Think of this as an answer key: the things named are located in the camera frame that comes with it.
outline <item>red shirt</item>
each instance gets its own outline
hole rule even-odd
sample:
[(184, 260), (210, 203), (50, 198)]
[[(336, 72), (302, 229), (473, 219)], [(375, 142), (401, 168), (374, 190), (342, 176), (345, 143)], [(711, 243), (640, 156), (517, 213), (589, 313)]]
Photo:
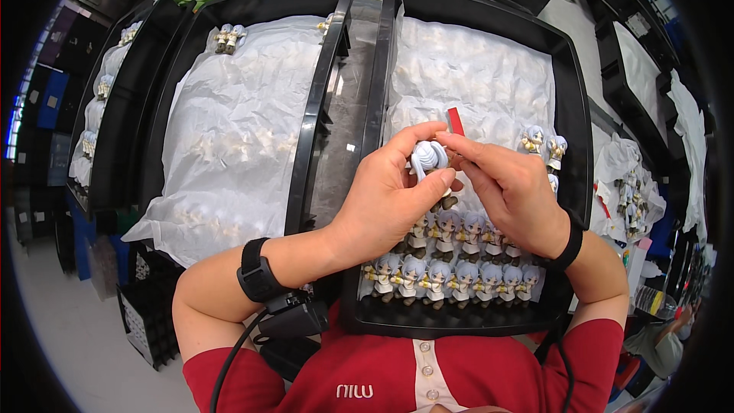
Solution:
[[(330, 314), (335, 323), (335, 313)], [(623, 336), (622, 327), (610, 319), (591, 320), (564, 336), (575, 378), (569, 411), (604, 410)], [(183, 366), (202, 413), (209, 411), (214, 382), (230, 350), (205, 351)], [(428, 391), (427, 383), (432, 384)], [(421, 406), (425, 411), (426, 402), (447, 406), (447, 400), (465, 408), (500, 406), (513, 413), (561, 411), (567, 389), (566, 370), (555, 345), (541, 367), (511, 337), (444, 337), (423, 342), (347, 335), (334, 326), (322, 335), (322, 349), (303, 366), (287, 394), (283, 380), (260, 354), (241, 349), (227, 373), (217, 411), (408, 413)]]

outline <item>red tag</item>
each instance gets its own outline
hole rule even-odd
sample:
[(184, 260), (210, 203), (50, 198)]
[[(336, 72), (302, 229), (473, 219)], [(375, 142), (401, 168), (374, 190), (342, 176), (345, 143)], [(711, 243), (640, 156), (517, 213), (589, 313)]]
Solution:
[(464, 127), (461, 124), (459, 111), (456, 109), (456, 107), (448, 109), (448, 120), (451, 123), (451, 131), (454, 134), (464, 135)]

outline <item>worker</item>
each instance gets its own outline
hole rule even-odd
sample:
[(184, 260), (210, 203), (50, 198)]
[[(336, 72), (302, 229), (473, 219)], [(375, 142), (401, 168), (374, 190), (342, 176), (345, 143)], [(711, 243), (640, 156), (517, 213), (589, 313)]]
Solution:
[[(460, 188), (454, 179), (461, 170), (492, 222), (519, 247), (559, 262), (568, 252), (573, 255), (565, 274), (579, 305), (561, 348), (554, 345), (541, 366), (511, 337), (348, 335), (338, 326), (337, 303), (321, 349), (287, 393), (280, 376), (247, 341), (229, 368), (217, 411), (603, 411), (628, 308), (619, 257), (596, 234), (572, 227), (555, 202), (539, 156), (477, 143), (446, 129), (443, 122), (427, 122), (401, 130), (362, 160), (331, 224), (269, 239), (260, 255), (286, 288), (372, 260), (403, 240), (449, 187)], [(410, 188), (407, 158), (418, 141), (434, 138), (453, 157), (451, 167)], [(176, 288), (173, 320), (183, 374), (201, 411), (209, 411), (216, 378), (243, 333), (242, 322), (262, 308), (236, 277), (242, 255), (240, 246), (198, 262)]]

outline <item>fingernail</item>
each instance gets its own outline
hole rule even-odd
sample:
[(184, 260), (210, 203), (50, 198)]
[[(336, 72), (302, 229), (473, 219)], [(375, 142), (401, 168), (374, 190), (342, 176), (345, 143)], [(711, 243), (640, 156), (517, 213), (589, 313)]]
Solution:
[(454, 183), (454, 179), (456, 179), (456, 170), (454, 168), (447, 168), (441, 172), (441, 180), (443, 180), (445, 186), (451, 186)]

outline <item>plastic bottle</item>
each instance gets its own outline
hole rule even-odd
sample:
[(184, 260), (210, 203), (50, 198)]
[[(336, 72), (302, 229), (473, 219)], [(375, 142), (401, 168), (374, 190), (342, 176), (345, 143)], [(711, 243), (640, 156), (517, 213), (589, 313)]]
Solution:
[(647, 285), (637, 286), (635, 307), (663, 320), (673, 319), (678, 308), (670, 295)]

